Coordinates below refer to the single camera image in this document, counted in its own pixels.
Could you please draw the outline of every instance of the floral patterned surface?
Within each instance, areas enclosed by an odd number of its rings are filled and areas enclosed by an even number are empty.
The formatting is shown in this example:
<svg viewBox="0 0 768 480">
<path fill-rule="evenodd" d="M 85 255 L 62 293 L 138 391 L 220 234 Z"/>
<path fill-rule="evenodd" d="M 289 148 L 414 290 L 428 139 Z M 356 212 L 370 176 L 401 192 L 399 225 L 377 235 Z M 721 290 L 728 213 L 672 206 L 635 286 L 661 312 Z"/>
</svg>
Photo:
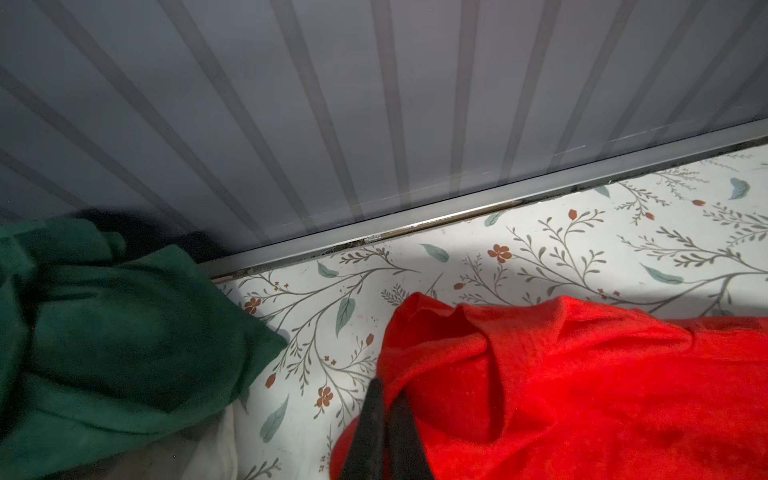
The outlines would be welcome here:
<svg viewBox="0 0 768 480">
<path fill-rule="evenodd" d="M 755 147 L 220 285 L 290 339 L 236 407 L 240 478 L 328 478 L 410 293 L 768 314 L 766 183 L 768 146 Z"/>
</svg>

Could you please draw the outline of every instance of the orange flower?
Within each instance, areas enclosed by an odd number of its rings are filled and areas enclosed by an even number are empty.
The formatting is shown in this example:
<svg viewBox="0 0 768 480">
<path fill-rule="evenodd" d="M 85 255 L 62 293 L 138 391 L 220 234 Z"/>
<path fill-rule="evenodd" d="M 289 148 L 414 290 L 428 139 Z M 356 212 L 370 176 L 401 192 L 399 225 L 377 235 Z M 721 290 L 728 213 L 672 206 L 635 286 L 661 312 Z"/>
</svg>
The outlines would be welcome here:
<svg viewBox="0 0 768 480">
<path fill-rule="evenodd" d="M 317 395 L 320 396 L 320 398 L 317 399 L 317 406 L 329 406 L 331 403 L 331 399 L 333 399 L 333 394 L 331 393 L 331 387 L 327 386 L 325 389 L 323 387 L 320 387 L 317 390 Z"/>
<path fill-rule="evenodd" d="M 491 258 L 497 259 L 499 263 L 504 263 L 512 258 L 512 254 L 509 253 L 509 247 L 500 247 L 498 243 L 493 246 L 493 250 L 488 251 L 488 255 Z"/>
<path fill-rule="evenodd" d="M 245 304 L 245 311 L 253 315 L 256 313 L 256 307 L 261 305 L 261 298 L 256 298 L 255 296 L 252 296 L 250 300 Z"/>
</svg>

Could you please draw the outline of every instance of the metal edge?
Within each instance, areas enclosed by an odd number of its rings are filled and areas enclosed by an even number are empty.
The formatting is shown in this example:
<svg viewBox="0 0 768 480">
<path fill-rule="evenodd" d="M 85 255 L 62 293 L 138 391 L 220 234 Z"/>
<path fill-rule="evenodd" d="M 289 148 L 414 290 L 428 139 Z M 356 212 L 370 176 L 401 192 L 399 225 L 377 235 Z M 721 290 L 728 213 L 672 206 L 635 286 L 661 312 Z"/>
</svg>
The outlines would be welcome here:
<svg viewBox="0 0 768 480">
<path fill-rule="evenodd" d="M 768 118 L 236 253 L 200 268 L 216 282 L 232 280 L 764 143 Z"/>
</svg>

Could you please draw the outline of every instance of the red cloth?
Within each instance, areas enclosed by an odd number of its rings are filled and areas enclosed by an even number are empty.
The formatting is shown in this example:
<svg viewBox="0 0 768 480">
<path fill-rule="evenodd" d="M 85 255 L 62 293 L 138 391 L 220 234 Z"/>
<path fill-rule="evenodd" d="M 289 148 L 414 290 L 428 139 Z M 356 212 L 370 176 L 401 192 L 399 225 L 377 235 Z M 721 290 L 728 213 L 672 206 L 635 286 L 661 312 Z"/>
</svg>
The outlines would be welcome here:
<svg viewBox="0 0 768 480">
<path fill-rule="evenodd" d="M 768 319 L 409 297 L 384 335 L 435 477 L 768 478 Z M 354 424 L 336 443 L 338 478 Z"/>
</svg>

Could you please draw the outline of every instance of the green cloth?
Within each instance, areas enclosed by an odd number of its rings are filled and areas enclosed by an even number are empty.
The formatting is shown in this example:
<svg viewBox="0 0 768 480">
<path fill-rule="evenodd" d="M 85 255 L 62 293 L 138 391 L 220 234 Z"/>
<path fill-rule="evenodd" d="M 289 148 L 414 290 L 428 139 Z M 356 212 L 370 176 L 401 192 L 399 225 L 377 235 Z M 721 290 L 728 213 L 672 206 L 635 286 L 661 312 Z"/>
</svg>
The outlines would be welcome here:
<svg viewBox="0 0 768 480">
<path fill-rule="evenodd" d="M 36 478 L 194 425 L 286 341 L 177 247 L 121 262 L 86 220 L 0 227 L 0 478 Z"/>
</svg>

